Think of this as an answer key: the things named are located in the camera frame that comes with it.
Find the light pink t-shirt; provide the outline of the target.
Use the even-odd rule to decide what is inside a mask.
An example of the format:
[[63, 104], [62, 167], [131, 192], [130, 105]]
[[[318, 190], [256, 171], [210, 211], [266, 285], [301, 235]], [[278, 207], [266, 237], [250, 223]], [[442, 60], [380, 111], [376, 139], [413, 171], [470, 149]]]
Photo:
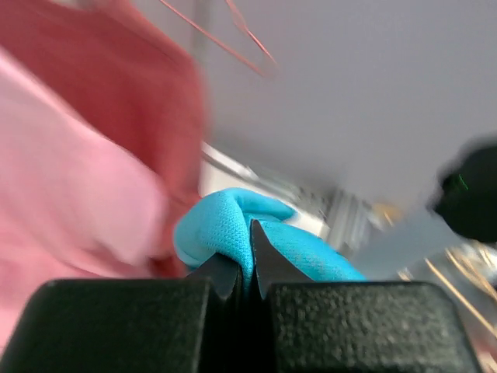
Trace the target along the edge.
[[142, 278], [167, 200], [157, 176], [1, 55], [1, 344], [58, 278]]

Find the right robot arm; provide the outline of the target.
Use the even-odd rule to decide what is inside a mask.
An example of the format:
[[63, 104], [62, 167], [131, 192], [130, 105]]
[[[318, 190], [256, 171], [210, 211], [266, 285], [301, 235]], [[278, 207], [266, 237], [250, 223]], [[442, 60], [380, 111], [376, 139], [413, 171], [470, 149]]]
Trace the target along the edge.
[[496, 245], [496, 137], [469, 141], [438, 174], [434, 196], [386, 228], [350, 261], [368, 277], [393, 274], [448, 246]]

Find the salmon wire hanger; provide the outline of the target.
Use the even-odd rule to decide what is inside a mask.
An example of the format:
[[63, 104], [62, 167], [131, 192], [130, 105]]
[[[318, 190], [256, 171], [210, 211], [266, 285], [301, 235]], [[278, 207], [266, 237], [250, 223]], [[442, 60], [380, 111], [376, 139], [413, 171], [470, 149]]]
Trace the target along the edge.
[[263, 42], [252, 32], [236, 1], [191, 1], [190, 10], [178, 8], [181, 1], [161, 4], [192, 28], [191, 51], [197, 60], [210, 61], [208, 42], [263, 78], [273, 77], [277, 63]]

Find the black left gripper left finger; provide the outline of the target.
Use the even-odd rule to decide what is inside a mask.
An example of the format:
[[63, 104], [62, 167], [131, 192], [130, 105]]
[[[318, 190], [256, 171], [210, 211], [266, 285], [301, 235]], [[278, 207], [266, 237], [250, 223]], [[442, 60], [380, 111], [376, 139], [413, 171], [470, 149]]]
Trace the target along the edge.
[[222, 372], [242, 292], [212, 256], [183, 279], [47, 282], [31, 296], [3, 372]]

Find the teal t-shirt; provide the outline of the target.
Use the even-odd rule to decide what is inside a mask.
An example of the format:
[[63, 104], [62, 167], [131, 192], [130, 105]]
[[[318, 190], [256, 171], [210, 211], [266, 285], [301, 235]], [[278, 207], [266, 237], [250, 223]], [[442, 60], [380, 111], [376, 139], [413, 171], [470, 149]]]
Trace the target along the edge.
[[220, 253], [240, 265], [248, 287], [254, 269], [250, 228], [256, 220], [273, 247], [312, 280], [366, 280], [325, 241], [288, 225], [295, 214], [280, 200], [251, 190], [221, 190], [202, 198], [180, 219], [173, 235], [175, 251], [188, 267], [199, 267]]

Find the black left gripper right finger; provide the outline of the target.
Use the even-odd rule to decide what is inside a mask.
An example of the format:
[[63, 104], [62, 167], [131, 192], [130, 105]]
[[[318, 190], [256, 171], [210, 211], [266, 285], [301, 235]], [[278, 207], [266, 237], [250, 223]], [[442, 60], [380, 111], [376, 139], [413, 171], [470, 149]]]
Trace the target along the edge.
[[453, 302], [423, 282], [314, 282], [254, 221], [253, 372], [479, 372]]

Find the coral red t-shirt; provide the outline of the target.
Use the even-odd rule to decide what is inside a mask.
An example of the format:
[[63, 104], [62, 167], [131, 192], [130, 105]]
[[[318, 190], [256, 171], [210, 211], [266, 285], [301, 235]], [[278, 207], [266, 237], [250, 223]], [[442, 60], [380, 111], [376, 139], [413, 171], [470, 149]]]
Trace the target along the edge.
[[182, 276], [173, 231], [200, 198], [207, 122], [193, 59], [128, 1], [92, 1], [87, 9], [3, 1], [1, 45], [158, 175], [169, 212], [151, 268]]

